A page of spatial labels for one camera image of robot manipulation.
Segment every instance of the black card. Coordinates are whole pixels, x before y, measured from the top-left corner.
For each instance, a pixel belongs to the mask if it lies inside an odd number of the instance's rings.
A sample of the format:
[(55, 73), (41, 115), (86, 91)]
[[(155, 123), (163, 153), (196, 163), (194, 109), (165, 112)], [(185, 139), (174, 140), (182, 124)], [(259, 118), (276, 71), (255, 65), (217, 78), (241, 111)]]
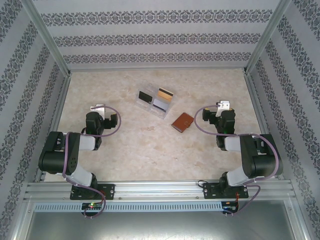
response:
[(150, 104), (152, 102), (152, 96), (140, 91), (139, 92), (139, 99), (145, 101), (146, 103)]

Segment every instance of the metal plate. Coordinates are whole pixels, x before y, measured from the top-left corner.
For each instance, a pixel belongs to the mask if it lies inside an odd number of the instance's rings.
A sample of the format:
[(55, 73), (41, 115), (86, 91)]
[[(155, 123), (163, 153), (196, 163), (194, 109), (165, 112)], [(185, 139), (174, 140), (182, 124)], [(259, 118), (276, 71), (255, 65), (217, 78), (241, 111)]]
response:
[(234, 186), (221, 193), (219, 183), (204, 183), (203, 194), (205, 199), (233, 199), (238, 193), (239, 199), (249, 198), (248, 189), (244, 186)]
[[(98, 191), (104, 194), (105, 200), (113, 200), (115, 196), (115, 185), (114, 184), (98, 184)], [(87, 198), (82, 196), (81, 193), (78, 192), (77, 188), (72, 186), (70, 192), (71, 200), (102, 200), (102, 196), (100, 194), (96, 194), (94, 198)]]

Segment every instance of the vent grille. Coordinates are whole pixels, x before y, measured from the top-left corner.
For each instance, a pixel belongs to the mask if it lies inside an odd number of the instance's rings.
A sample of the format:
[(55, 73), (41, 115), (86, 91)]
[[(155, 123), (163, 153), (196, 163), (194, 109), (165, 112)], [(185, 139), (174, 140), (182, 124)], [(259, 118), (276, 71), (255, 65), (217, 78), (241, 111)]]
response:
[[(37, 203), (35, 212), (81, 212), (82, 203)], [(107, 202), (104, 212), (208, 212), (222, 211), (220, 201), (214, 202)]]

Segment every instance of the brown wallet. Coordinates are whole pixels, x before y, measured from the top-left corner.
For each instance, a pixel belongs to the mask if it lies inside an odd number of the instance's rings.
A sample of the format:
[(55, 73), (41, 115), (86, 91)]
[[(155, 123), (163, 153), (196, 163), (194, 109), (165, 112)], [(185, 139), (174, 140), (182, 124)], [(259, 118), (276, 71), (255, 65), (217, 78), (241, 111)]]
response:
[(172, 127), (177, 129), (180, 133), (183, 133), (190, 125), (194, 122), (194, 118), (187, 113), (182, 113), (174, 123), (171, 124)]

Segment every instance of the damask pattern wall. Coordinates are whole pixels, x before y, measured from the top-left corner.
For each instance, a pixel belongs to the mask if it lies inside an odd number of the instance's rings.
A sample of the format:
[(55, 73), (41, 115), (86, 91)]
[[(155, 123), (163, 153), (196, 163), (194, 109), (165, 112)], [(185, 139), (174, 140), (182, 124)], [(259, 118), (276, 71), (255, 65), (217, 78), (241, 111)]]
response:
[(320, 239), (320, 1), (293, 0), (251, 72), (312, 239)]
[(0, 240), (35, 177), (64, 75), (19, 0), (0, 1)]
[(244, 67), (279, 0), (35, 0), (71, 70)]

